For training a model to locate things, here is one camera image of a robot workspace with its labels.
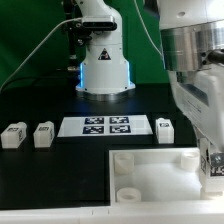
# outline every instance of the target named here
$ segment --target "white cable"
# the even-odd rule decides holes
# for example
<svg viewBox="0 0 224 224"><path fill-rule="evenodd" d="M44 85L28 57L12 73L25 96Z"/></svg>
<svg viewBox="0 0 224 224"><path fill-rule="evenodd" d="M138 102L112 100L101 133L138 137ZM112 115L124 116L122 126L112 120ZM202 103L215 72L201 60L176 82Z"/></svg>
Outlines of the white cable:
<svg viewBox="0 0 224 224"><path fill-rule="evenodd" d="M5 82L1 85L0 87L0 94L2 93L2 89L4 88L4 86L8 83L8 81L10 79L12 79L21 69L22 67L27 63L27 61L39 50L39 48L51 37L51 35L59 28L61 27L63 24L65 23L71 23L71 22L76 22L76 21L80 21L81 18L77 18L77 19L69 19L69 20L65 20L61 23L59 23L41 42L40 44L30 53L30 55L22 62L22 64L5 80Z"/></svg>
<svg viewBox="0 0 224 224"><path fill-rule="evenodd" d="M141 13L140 13L140 10L139 10L139 7L138 7L138 4L137 4L136 0L134 0L134 4L135 4L135 8L136 8L136 10L137 10L139 19L140 19L140 21L141 21L141 23L142 23L143 29L144 29L144 31L145 31L147 37L149 38L149 41L151 42L151 44L152 44L152 46L155 48L155 50L159 53L159 55L162 57L162 53L161 53L160 50L156 47L156 45L154 44L152 38L150 37L150 35L149 35L149 33L148 33L148 30L147 30L147 28L146 28L146 26L145 26L145 23L144 23L144 20L143 20L143 18L142 18L142 16L141 16Z"/></svg>

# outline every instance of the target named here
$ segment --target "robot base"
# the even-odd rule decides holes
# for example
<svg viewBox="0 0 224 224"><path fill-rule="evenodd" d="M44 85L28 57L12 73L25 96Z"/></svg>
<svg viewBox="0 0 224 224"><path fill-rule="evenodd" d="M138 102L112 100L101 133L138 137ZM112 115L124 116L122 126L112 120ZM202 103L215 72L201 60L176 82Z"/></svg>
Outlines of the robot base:
<svg viewBox="0 0 224 224"><path fill-rule="evenodd" d="M88 100L94 101L117 101L130 96L133 96L135 93L135 85L132 84L128 90L119 92L119 93L111 93L111 94L94 94L83 91L83 89L79 89L76 87L76 94L78 97L85 98Z"/></svg>

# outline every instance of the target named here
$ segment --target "white plastic tray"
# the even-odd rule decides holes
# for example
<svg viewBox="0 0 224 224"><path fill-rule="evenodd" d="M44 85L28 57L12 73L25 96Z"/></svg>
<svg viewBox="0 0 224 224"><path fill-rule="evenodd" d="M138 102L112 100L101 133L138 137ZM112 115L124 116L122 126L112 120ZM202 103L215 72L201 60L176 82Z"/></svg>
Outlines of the white plastic tray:
<svg viewBox="0 0 224 224"><path fill-rule="evenodd" d="M142 194L142 202L169 202L200 200L201 184L198 173L181 168L183 151L190 149L151 149L110 152L110 190L112 204L117 203L117 192L135 188ZM119 153L134 155L135 168L130 174L114 171L114 157Z"/></svg>

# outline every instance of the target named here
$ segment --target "white container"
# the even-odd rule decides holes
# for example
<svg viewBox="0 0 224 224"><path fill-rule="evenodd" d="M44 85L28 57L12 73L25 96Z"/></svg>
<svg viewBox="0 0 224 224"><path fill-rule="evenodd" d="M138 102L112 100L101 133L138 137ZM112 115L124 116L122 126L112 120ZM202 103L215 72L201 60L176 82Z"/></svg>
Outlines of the white container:
<svg viewBox="0 0 224 224"><path fill-rule="evenodd" d="M115 172L118 174L129 174L134 171L135 161L131 153L117 153L114 156Z"/></svg>
<svg viewBox="0 0 224 224"><path fill-rule="evenodd" d="M35 148L49 148L54 139L54 124L40 123L33 134Z"/></svg>
<svg viewBox="0 0 224 224"><path fill-rule="evenodd" d="M135 170L128 175L116 174L114 171L114 156L124 151L111 151L111 206L0 211L0 223L223 224L224 203L220 200L200 200L200 183L197 174L184 171L181 168L182 152L192 150L194 149L127 150L126 152L132 153L135 159ZM136 179L138 173L142 173L142 175ZM116 190L122 188L121 182L125 185L135 185L145 189L141 190L142 201L136 203L116 202ZM170 190L173 187L176 187L176 191L174 189L170 195ZM147 195L154 195L154 201L148 200Z"/></svg>
<svg viewBox="0 0 224 224"><path fill-rule="evenodd" d="M23 122L10 124L1 134L3 149L17 149L26 138L27 125Z"/></svg>
<svg viewBox="0 0 224 224"><path fill-rule="evenodd" d="M174 128L169 119L159 118L156 120L156 135L159 144L174 143Z"/></svg>
<svg viewBox="0 0 224 224"><path fill-rule="evenodd" d="M181 155L181 168L188 172L197 172L200 164L200 153L194 151L183 152Z"/></svg>
<svg viewBox="0 0 224 224"><path fill-rule="evenodd" d="M141 201L141 192L135 188L122 188L117 192L117 201L119 203L137 203Z"/></svg>

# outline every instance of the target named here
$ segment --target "white box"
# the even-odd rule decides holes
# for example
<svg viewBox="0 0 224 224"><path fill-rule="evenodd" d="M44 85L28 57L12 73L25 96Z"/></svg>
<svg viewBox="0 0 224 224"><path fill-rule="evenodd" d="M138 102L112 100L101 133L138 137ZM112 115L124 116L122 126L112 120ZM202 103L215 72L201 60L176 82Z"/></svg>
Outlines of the white box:
<svg viewBox="0 0 224 224"><path fill-rule="evenodd" d="M27 125L23 122L10 124L1 134L3 149L17 149L26 138Z"/></svg>
<svg viewBox="0 0 224 224"><path fill-rule="evenodd" d="M160 144L173 144L174 129L171 121L163 118L157 119L156 135Z"/></svg>
<svg viewBox="0 0 224 224"><path fill-rule="evenodd" d="M111 151L110 192L112 205L119 204L116 194L123 188L139 190L142 194L142 201L149 203L200 200L201 184L198 172L187 172L181 168L183 152L199 152L199 150L186 148ZM116 155L120 153L129 153L134 156L133 172L123 175L116 173L115 159Z"/></svg>
<svg viewBox="0 0 224 224"><path fill-rule="evenodd" d="M202 138L200 140L201 158L199 179L203 185L204 191L207 192L223 192L224 191L224 167L211 167L208 162L207 150L210 143Z"/></svg>
<svg viewBox="0 0 224 224"><path fill-rule="evenodd" d="M54 124L52 122L40 123L33 134L35 148L49 148L54 135Z"/></svg>

